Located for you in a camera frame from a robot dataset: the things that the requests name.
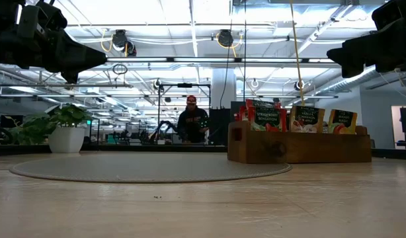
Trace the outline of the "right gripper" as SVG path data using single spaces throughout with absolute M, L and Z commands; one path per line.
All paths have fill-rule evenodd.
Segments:
M 375 33 L 346 40 L 340 48 L 327 51 L 327 57 L 341 66 L 343 78 L 360 75 L 364 64 L 375 65 L 380 73 L 406 71 L 406 0 L 388 1 L 373 11 L 372 20 Z

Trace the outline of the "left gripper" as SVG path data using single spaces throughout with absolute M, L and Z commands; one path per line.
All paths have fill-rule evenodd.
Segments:
M 38 64 L 49 31 L 58 31 L 56 59 L 61 63 L 61 76 L 67 83 L 77 83 L 82 71 L 106 63 L 106 55 L 82 45 L 61 30 L 67 20 L 54 6 L 54 0 L 39 0 L 34 5 L 26 1 L 0 0 L 0 63 L 29 68 Z

